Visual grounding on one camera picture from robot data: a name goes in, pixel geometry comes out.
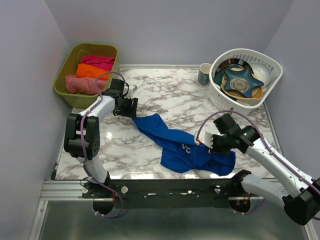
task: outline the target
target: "purple-gray wall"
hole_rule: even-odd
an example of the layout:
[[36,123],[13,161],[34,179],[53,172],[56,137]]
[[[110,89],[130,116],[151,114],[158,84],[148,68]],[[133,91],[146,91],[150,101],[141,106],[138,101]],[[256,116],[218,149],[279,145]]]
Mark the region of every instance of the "purple-gray wall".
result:
[[[267,98],[283,154],[316,179],[320,177],[319,10],[319,0],[295,0],[265,51],[283,67],[282,79]],[[313,222],[320,236],[320,223]]]
[[121,64],[201,64],[263,52],[293,0],[45,0],[71,47],[118,47]]
[[26,240],[69,107],[53,82],[69,50],[43,0],[0,2],[0,239]]

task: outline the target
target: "star-shaped plate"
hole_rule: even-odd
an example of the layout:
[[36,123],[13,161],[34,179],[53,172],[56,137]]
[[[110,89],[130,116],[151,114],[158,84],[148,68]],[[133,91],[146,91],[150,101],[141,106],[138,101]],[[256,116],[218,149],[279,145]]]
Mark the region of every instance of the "star-shaped plate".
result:
[[251,69],[248,67],[241,71],[226,69],[224,73],[227,76],[224,89],[227,91],[237,91],[246,98],[252,98],[252,90],[264,85],[262,81],[252,76]]

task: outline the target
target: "cup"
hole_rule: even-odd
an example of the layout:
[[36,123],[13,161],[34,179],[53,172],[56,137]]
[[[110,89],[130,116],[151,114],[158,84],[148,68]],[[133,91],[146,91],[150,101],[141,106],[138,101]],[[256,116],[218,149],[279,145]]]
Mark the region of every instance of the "cup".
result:
[[211,64],[202,63],[199,68],[198,82],[202,85],[209,83],[209,73],[210,73]]

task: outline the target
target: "white marble tabletop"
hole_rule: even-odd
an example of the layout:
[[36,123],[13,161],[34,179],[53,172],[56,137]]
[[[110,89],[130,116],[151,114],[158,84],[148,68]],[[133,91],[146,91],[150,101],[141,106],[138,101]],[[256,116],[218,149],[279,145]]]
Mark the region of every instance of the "white marble tabletop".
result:
[[[218,111],[209,99],[209,86],[198,83],[195,69],[125,69],[121,71],[130,85],[137,85],[137,116],[160,114],[171,129],[191,134],[198,131],[210,114]],[[271,125],[265,107],[253,110],[249,117],[275,146]],[[243,128],[246,120],[237,119]],[[218,133],[214,123],[208,122],[205,130]],[[189,170],[185,173],[171,171],[160,164],[162,148],[143,135],[131,118],[109,114],[100,124],[99,158],[112,179],[198,179],[230,178],[246,169],[261,178],[273,176],[258,162],[240,151],[236,152],[236,164],[231,174],[218,176],[205,170]],[[80,163],[64,150],[58,161],[56,180],[78,180],[86,177]]]

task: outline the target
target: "magenta cloth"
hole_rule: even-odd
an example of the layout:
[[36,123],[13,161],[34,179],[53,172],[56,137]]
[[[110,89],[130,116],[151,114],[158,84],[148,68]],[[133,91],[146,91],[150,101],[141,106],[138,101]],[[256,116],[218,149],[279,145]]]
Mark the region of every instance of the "magenta cloth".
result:
[[111,71],[112,67],[115,63],[115,57],[111,56],[93,56],[93,55],[87,55],[84,56],[80,63],[81,64],[88,64],[100,69],[104,69],[107,71]]
[[[89,94],[95,95],[98,93],[95,86],[95,78],[92,77],[77,77],[77,75],[65,76],[65,87],[68,93],[75,94]],[[99,80],[97,81],[98,88],[103,91],[108,81]]]

